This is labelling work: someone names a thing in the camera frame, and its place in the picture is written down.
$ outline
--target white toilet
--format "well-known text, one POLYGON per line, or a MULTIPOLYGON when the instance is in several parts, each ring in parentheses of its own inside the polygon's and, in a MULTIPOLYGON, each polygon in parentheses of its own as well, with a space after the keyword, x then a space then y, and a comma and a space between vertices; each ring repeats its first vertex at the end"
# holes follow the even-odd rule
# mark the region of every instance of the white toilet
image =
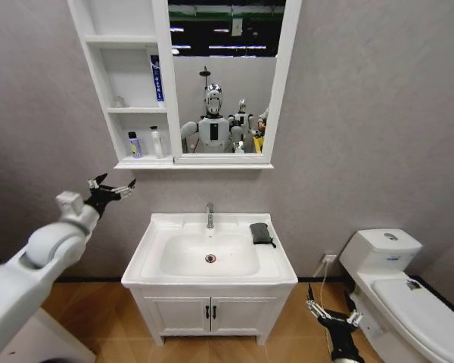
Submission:
POLYGON ((420 249, 404 231, 372 229, 340 256, 356 282, 360 327, 386 363, 454 363, 454 312, 403 272, 420 249))

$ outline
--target cabinet door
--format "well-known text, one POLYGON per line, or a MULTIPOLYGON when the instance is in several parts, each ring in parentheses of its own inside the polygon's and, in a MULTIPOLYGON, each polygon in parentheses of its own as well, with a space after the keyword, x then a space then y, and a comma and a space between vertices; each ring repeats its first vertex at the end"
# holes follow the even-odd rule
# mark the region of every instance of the cabinet door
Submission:
POLYGON ((212 333, 261 334, 275 297, 213 297, 212 333))
POLYGON ((210 332, 209 297, 147 297, 145 301, 160 335, 210 332))

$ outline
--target ceiling light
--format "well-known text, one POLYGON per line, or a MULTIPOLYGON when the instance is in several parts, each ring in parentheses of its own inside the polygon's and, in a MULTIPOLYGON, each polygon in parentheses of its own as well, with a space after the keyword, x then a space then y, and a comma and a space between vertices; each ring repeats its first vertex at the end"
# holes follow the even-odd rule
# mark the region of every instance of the ceiling light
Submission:
POLYGON ((265 45, 209 45, 209 49, 266 49, 265 45))

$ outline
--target power outlet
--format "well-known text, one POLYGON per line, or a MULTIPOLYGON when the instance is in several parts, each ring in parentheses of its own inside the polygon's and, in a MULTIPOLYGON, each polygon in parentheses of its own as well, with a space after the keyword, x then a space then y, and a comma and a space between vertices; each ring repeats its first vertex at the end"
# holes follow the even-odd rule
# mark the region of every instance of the power outlet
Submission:
POLYGON ((324 255, 323 259, 321 260, 322 263, 333 263, 337 258, 337 255, 324 255))

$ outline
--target sink basin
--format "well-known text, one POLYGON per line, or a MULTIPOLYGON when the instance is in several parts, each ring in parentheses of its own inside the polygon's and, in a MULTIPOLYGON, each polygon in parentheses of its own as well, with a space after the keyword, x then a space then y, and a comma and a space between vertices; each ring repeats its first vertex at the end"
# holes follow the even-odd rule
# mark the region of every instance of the sink basin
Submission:
POLYGON ((137 284, 282 284, 297 277, 269 214, 153 214, 122 282, 137 284), (249 226, 264 222, 277 248, 254 245, 249 226))
POLYGON ((247 276, 259 270, 259 259, 246 234, 177 234, 166 242, 160 268, 177 276, 247 276))

